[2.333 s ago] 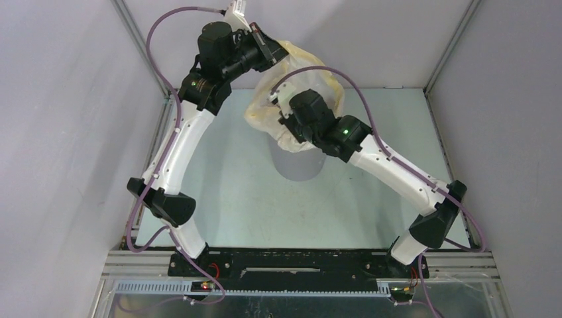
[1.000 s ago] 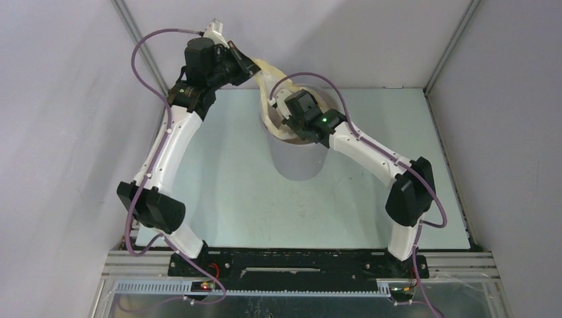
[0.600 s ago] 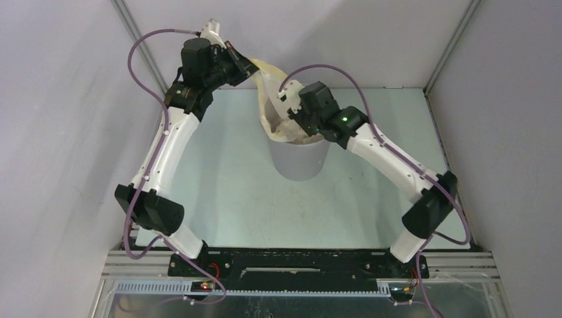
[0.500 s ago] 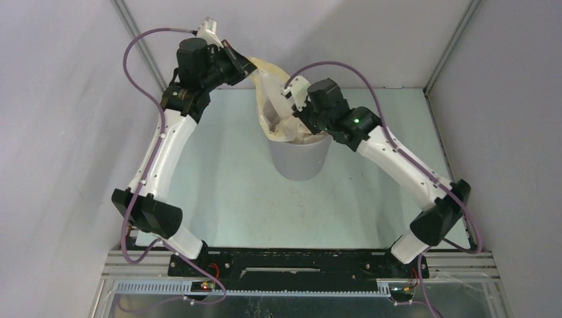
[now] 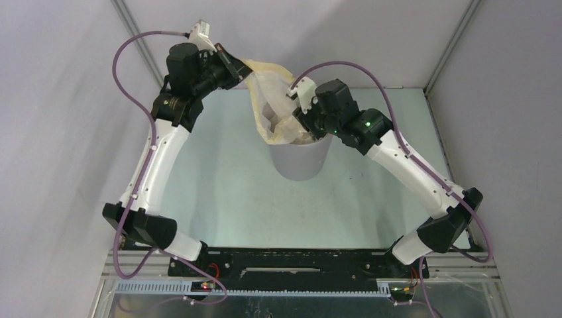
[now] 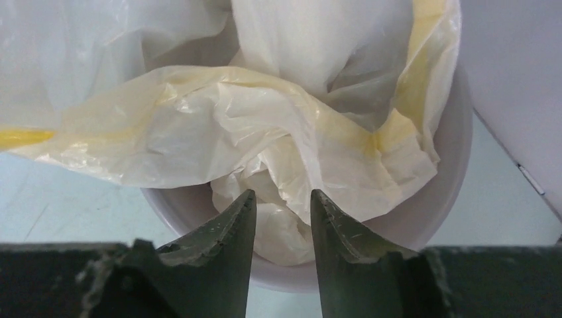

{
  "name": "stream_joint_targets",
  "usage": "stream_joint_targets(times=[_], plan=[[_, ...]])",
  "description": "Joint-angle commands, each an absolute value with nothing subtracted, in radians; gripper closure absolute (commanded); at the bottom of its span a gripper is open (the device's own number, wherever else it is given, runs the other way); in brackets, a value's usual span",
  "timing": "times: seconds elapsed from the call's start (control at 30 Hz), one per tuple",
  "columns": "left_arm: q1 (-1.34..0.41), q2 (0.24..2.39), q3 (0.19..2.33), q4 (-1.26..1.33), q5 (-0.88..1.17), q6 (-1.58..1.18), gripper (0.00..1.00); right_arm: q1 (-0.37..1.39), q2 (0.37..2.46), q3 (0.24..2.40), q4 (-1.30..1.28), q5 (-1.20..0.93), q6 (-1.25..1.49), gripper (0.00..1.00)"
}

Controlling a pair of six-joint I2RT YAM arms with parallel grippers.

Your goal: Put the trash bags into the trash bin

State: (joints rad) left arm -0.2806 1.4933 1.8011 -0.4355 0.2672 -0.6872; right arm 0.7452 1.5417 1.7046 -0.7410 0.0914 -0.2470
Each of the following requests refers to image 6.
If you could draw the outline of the translucent cream trash bag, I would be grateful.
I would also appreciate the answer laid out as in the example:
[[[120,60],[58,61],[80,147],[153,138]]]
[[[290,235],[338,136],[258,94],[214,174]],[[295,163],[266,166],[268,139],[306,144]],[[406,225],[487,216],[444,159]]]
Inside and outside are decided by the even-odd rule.
[[[116,184],[258,197],[313,260],[310,193],[358,221],[437,175],[458,1],[2,1],[1,149]]]

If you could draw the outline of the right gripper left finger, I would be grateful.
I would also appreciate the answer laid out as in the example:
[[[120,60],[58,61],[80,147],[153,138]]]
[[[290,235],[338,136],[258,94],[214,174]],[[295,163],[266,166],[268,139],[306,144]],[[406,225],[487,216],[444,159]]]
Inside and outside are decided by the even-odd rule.
[[[253,260],[256,194],[155,248],[120,246],[98,263],[86,317],[244,317]]]

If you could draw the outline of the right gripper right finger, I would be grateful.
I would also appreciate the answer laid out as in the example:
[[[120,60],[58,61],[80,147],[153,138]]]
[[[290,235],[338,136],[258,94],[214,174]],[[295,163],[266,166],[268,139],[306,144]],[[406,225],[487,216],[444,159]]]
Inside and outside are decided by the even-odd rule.
[[[446,317],[429,262],[358,222],[320,189],[311,231],[324,317]]]

